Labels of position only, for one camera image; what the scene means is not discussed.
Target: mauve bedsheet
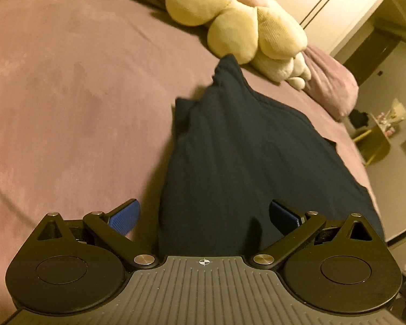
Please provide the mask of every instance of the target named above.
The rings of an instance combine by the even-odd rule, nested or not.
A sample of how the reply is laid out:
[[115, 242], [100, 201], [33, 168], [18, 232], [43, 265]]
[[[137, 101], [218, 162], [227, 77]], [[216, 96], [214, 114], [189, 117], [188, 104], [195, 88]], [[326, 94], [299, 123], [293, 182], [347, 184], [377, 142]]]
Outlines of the mauve bedsheet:
[[[133, 0], [0, 0], [0, 322], [14, 311], [7, 266], [46, 213], [78, 219], [135, 197], [134, 239], [154, 243], [171, 106], [199, 96], [218, 62], [204, 35]], [[287, 83], [244, 74], [337, 142], [370, 190], [342, 124]]]

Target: plush toy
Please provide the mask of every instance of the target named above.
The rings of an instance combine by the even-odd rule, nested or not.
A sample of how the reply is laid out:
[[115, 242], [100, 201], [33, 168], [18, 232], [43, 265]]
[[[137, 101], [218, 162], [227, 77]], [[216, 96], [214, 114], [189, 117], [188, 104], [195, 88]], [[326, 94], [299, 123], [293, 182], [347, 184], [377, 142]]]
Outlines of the plush toy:
[[176, 22], [209, 28], [209, 49], [218, 57], [233, 54], [274, 82], [286, 80], [300, 90], [310, 80], [302, 51], [304, 30], [275, 0], [165, 0]]

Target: round black disc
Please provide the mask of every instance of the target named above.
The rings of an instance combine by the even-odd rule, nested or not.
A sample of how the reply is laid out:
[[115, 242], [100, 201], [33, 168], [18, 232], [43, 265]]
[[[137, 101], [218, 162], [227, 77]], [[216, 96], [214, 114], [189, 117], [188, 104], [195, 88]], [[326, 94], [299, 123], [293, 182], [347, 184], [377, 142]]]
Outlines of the round black disc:
[[47, 243], [50, 250], [36, 250], [44, 260], [28, 257], [9, 266], [6, 285], [17, 305], [46, 314], [75, 313], [101, 304], [123, 285], [123, 265], [110, 251], [52, 243]]
[[366, 243], [370, 242], [302, 249], [287, 260], [283, 278], [298, 298], [321, 310], [342, 314], [376, 310], [397, 295], [401, 273], [388, 250], [368, 248]]

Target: pink pillow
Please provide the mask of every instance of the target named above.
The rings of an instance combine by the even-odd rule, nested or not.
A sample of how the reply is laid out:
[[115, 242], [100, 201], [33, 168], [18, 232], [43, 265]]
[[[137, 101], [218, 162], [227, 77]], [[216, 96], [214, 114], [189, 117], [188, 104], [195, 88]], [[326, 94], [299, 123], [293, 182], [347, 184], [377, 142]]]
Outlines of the pink pillow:
[[304, 91], [340, 121], [351, 113], [358, 99], [359, 88], [353, 74], [316, 46], [308, 46], [303, 55], [311, 72]]

